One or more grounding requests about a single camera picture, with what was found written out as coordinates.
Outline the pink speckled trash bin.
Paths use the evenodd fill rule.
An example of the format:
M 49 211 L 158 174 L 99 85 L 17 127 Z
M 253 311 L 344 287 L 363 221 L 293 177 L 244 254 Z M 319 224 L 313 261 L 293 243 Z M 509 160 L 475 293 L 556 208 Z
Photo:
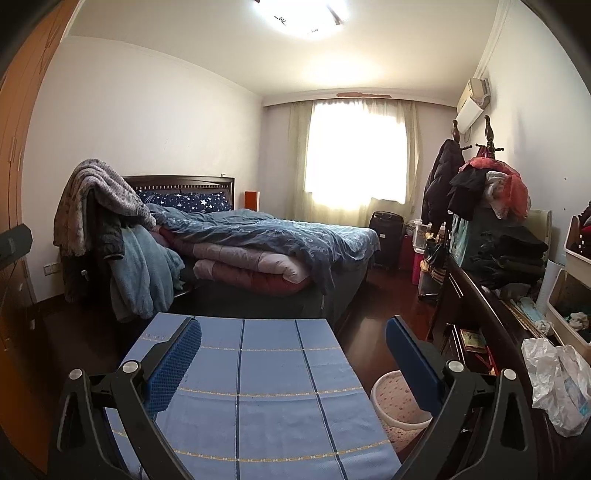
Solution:
M 397 453 L 405 450 L 433 419 L 415 400 L 404 375 L 394 370 L 381 376 L 370 390 L 370 401 Z

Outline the dark wooden dresser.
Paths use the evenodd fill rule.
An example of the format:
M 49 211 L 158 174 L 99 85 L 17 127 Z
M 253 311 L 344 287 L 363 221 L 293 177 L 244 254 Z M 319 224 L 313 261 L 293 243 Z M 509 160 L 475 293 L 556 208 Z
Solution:
M 521 352 L 522 342 L 532 336 L 502 301 L 480 285 L 478 277 L 448 263 L 427 339 L 442 353 L 452 353 L 445 330 L 449 325 L 482 334 L 498 371 L 514 370 L 528 401 L 532 386 Z M 573 437 L 563 437 L 546 412 L 532 409 L 531 418 L 538 448 L 540 479 L 588 479 L 590 477 L 590 428 Z

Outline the light blue fleece blanket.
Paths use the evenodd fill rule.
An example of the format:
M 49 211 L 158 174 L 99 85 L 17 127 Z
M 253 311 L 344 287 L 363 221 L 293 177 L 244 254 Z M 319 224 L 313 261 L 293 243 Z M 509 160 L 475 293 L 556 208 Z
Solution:
M 166 312 L 182 289 L 184 263 L 173 250 L 160 245 L 141 225 L 121 230 L 124 254 L 110 262 L 110 296 L 117 320 L 134 316 L 151 319 Z

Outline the pile of clothes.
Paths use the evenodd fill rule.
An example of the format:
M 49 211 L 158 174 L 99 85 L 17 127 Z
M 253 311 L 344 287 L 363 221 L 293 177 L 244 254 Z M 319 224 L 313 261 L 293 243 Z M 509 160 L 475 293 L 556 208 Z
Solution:
M 510 284 L 529 288 L 541 280 L 548 245 L 525 225 L 528 189 L 519 172 L 490 157 L 476 156 L 451 181 L 448 211 L 470 222 L 461 266 L 491 290 Z

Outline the star pattern blue pillow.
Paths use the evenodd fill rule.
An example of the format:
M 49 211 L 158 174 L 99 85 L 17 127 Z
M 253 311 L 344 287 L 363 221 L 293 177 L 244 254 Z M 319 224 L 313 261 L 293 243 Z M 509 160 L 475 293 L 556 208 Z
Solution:
M 140 191 L 140 199 L 146 204 L 172 207 L 186 213 L 214 213 L 232 209 L 222 192 L 213 193 L 163 193 Z

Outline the dark wooden headboard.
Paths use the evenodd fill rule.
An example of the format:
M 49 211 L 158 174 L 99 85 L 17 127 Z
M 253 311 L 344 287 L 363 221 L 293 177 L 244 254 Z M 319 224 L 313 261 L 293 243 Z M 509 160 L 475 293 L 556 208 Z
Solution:
M 164 193 L 222 192 L 231 208 L 235 207 L 235 178 L 198 175 L 134 175 L 124 180 L 136 191 Z

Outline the bed with dark base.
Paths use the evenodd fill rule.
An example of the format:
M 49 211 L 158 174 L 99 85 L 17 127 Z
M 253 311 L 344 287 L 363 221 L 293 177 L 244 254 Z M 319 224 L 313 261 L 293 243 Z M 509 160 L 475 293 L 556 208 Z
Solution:
M 156 240 L 184 263 L 174 313 L 321 317 L 337 326 L 380 249 L 369 228 L 238 208 L 235 180 L 228 176 L 134 175 L 126 181 L 154 207 Z

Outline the pink red folded quilt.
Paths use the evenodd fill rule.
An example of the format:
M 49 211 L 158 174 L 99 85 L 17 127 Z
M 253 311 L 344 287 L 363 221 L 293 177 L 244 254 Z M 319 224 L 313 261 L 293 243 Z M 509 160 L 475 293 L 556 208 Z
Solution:
M 159 244 L 184 256 L 198 280 L 280 297 L 293 295 L 311 283 L 308 267 L 294 257 L 255 248 L 191 243 L 163 227 L 151 234 Z

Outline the black suitcase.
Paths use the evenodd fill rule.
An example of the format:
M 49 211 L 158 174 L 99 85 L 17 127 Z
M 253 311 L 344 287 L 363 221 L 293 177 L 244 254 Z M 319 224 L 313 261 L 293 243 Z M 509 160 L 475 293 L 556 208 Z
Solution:
M 396 269 L 405 230 L 404 218 L 393 212 L 375 211 L 370 218 L 370 228 L 380 241 L 380 250 L 375 254 L 375 263 L 379 266 Z

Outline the blue patterned duvet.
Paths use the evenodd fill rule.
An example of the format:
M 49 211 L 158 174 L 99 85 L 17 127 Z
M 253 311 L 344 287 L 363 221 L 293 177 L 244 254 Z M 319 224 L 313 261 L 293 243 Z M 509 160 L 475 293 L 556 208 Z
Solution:
M 249 209 L 187 213 L 147 205 L 157 225 L 191 246 L 211 243 L 255 248 L 297 258 L 322 293 L 335 289 L 335 271 L 349 271 L 370 261 L 380 250 L 370 228 L 286 220 Z

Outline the orange bedside cabinet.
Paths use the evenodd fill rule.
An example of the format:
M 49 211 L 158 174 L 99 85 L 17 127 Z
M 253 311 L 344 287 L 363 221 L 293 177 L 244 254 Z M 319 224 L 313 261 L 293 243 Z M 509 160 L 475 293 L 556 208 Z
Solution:
M 259 211 L 259 191 L 245 191 L 243 194 L 243 206 L 245 206 L 245 209 Z

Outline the black hanging jacket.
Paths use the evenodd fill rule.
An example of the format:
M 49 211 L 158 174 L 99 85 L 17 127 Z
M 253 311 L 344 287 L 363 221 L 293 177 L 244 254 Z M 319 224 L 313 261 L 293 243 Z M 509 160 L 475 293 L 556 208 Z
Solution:
M 447 139 L 440 147 L 423 194 L 422 222 L 430 224 L 434 232 L 437 232 L 446 221 L 450 182 L 463 164 L 464 157 L 459 144 L 455 140 Z

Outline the cream window curtains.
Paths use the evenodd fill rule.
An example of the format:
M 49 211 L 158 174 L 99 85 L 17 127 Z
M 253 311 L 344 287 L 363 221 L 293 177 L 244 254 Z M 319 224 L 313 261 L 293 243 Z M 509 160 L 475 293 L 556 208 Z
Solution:
M 421 166 L 415 103 L 294 103 L 287 152 L 294 169 L 290 218 L 365 227 L 376 211 L 411 217 Z

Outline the square ceiling lamp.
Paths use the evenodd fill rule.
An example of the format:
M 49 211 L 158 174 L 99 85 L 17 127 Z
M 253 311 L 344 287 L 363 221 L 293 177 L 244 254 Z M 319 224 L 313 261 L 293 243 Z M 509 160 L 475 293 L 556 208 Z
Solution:
M 352 17 L 349 1 L 262 0 L 252 10 L 274 32 L 303 41 L 331 38 Z

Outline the white wall air conditioner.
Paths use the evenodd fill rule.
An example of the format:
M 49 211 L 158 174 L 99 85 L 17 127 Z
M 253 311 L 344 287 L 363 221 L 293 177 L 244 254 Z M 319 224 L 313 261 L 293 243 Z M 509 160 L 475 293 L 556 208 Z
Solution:
M 490 103 L 491 91 L 486 79 L 470 78 L 457 104 L 458 131 L 466 133 Z

